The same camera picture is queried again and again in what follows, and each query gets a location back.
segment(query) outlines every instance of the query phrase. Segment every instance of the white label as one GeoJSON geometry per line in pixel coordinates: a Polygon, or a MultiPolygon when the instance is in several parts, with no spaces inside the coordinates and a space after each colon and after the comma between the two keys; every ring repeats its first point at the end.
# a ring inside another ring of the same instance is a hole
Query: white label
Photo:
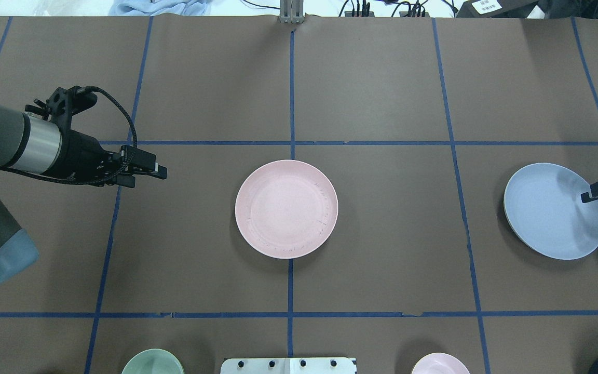
{"type": "Polygon", "coordinates": [[[479,14],[487,14],[488,12],[502,9],[498,0],[479,0],[479,2],[472,3],[472,6],[479,14]]]}

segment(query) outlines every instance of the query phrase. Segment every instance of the white metal plate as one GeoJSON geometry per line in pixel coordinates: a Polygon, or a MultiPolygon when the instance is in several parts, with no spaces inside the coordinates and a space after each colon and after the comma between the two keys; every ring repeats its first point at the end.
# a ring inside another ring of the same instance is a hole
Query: white metal plate
{"type": "Polygon", "coordinates": [[[347,357],[228,359],[221,374],[356,374],[356,362],[347,357]]]}

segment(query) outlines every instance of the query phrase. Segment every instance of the white bracket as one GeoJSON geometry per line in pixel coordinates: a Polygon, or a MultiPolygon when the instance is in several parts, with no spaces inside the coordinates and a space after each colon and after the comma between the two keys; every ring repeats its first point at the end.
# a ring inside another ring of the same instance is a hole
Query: white bracket
{"type": "Polygon", "coordinates": [[[228,359],[221,374],[357,374],[357,359],[347,357],[228,359]]]}
{"type": "Polygon", "coordinates": [[[280,0],[280,23],[304,23],[304,0],[280,0]]]}

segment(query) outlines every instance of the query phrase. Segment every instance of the gray metal bracket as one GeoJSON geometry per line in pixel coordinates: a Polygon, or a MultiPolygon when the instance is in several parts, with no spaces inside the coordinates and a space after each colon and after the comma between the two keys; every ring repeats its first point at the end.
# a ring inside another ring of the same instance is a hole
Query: gray metal bracket
{"type": "Polygon", "coordinates": [[[280,23],[304,23],[304,0],[280,0],[280,23]]]}

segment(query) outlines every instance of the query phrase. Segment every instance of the plate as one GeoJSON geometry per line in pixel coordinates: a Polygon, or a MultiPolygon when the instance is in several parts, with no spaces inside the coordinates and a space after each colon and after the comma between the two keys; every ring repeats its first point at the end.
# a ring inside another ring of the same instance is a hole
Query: plate
{"type": "Polygon", "coordinates": [[[183,367],[172,353],[154,348],[133,356],[121,374],[183,374],[183,367]]]}
{"type": "Polygon", "coordinates": [[[430,353],[420,359],[412,374],[470,374],[460,360],[446,353],[430,353]]]}
{"type": "Polygon", "coordinates": [[[583,203],[589,183],[555,164],[527,165],[505,189],[505,214],[516,235],[550,258],[575,260],[598,247],[598,201],[583,203]]]}
{"type": "Polygon", "coordinates": [[[273,258],[305,256],[330,236],[338,198],[315,166],[281,159],[254,171],[239,189],[235,218],[241,235],[273,258]]]}

